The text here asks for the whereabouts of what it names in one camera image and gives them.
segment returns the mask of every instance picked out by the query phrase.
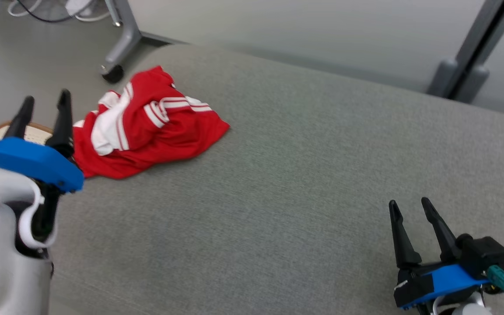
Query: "red and white clothing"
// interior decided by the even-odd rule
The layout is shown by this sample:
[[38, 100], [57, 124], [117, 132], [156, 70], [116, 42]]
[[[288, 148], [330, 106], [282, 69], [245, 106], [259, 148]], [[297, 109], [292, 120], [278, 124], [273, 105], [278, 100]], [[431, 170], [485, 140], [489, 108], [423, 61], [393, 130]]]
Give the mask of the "red and white clothing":
[[229, 125], [204, 102], [182, 95], [160, 66], [137, 73], [122, 94], [73, 126], [74, 159], [85, 177], [125, 178], [156, 163], [206, 151]]

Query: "cable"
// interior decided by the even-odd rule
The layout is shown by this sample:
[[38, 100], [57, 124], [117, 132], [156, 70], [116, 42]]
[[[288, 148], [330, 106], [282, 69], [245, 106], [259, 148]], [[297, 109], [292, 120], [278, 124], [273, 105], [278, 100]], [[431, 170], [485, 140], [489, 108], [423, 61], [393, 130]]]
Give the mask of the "cable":
[[22, 6], [22, 8], [24, 8], [24, 10], [26, 12], [28, 12], [28, 14], [30, 14], [30, 16], [32, 16], [33, 18], [36, 18], [36, 20], [39, 20], [39, 21], [42, 21], [42, 22], [45, 22], [45, 23], [60, 23], [60, 22], [65, 22], [67, 20], [71, 20], [72, 18], [75, 18], [76, 15], [80, 14], [80, 12], [83, 12], [86, 8], [88, 8], [89, 6], [91, 6], [93, 4], [93, 2], [95, 2], [96, 0], [92, 0], [92, 1], [88, 2], [88, 4], [86, 6], [84, 6], [83, 8], [81, 8], [75, 14], [70, 15], [70, 16], [66, 16], [64, 18], [58, 18], [57, 20], [46, 20], [45, 18], [41, 18], [39, 16], [36, 16], [34, 13], [30, 12], [30, 10], [22, 3], [21, 0], [15, 0], [15, 1], [18, 2], [18, 4], [20, 4], [20, 6]]
[[106, 12], [105, 14], [96, 16], [96, 17], [81, 17], [76, 15], [75, 18], [78, 19], [81, 22], [96, 22], [100, 20], [104, 20], [105, 18], [108, 18], [110, 16], [110, 12]]
[[[42, 3], [42, 0], [36, 0], [36, 2], [34, 2], [34, 4], [32, 5], [32, 7], [30, 7], [28, 10], [30, 12], [33, 12], [34, 10], [36, 10], [36, 8], [38, 8], [38, 6], [40, 6], [41, 3]], [[13, 13], [13, 9], [17, 6], [17, 4], [18, 4], [17, 0], [14, 0], [13, 2], [11, 2], [9, 4], [9, 6], [7, 7], [7, 12], [11, 16], [15, 16], [17, 18], [19, 18], [20, 16], [27, 16], [28, 12], [26, 12], [26, 11], [20, 12], [20, 13]]]

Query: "gray table surface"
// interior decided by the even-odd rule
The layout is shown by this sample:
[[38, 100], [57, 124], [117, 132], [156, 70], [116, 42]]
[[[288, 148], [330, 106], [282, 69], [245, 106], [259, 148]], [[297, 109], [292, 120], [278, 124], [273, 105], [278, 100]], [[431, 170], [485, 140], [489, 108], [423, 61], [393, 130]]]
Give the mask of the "gray table surface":
[[80, 313], [402, 314], [390, 199], [424, 261], [440, 250], [422, 196], [504, 245], [504, 114], [210, 48], [138, 70], [157, 64], [231, 129], [63, 199], [53, 293]]

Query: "caster wheel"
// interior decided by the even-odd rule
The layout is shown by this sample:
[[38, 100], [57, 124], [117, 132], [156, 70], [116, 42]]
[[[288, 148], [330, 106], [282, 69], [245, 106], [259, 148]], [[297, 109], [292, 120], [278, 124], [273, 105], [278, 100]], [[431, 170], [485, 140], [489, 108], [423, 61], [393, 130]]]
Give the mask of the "caster wheel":
[[122, 69], [122, 66], [117, 64], [108, 73], [103, 74], [102, 78], [111, 84], [118, 83], [122, 78], [124, 78], [124, 69]]

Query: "black cable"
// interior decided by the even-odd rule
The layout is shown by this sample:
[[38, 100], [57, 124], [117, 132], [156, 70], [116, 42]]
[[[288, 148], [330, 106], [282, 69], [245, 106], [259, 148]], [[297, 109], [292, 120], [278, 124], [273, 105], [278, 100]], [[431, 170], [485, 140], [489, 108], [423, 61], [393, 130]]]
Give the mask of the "black cable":
[[22, 8], [24, 8], [24, 10], [26, 10], [26, 12], [28, 12], [28, 14], [30, 14], [30, 16], [32, 16], [33, 18], [36, 18], [36, 20], [39, 20], [39, 21], [42, 21], [45, 23], [61, 23], [61, 22], [65, 22], [67, 20], [71, 20], [72, 18], [75, 18], [76, 15], [80, 14], [80, 12], [83, 12], [86, 8], [88, 8], [95, 1], [96, 0], [88, 2], [88, 4], [86, 6], [84, 6], [82, 9], [80, 9], [78, 12], [76, 12], [73, 15], [66, 16], [64, 18], [58, 18], [57, 20], [46, 20], [46, 19], [41, 18], [39, 16], [36, 16], [34, 13], [30, 12], [30, 10], [28, 10], [28, 8], [22, 3], [21, 0], [17, 0], [18, 4], [20, 4], [20, 6], [22, 6]]

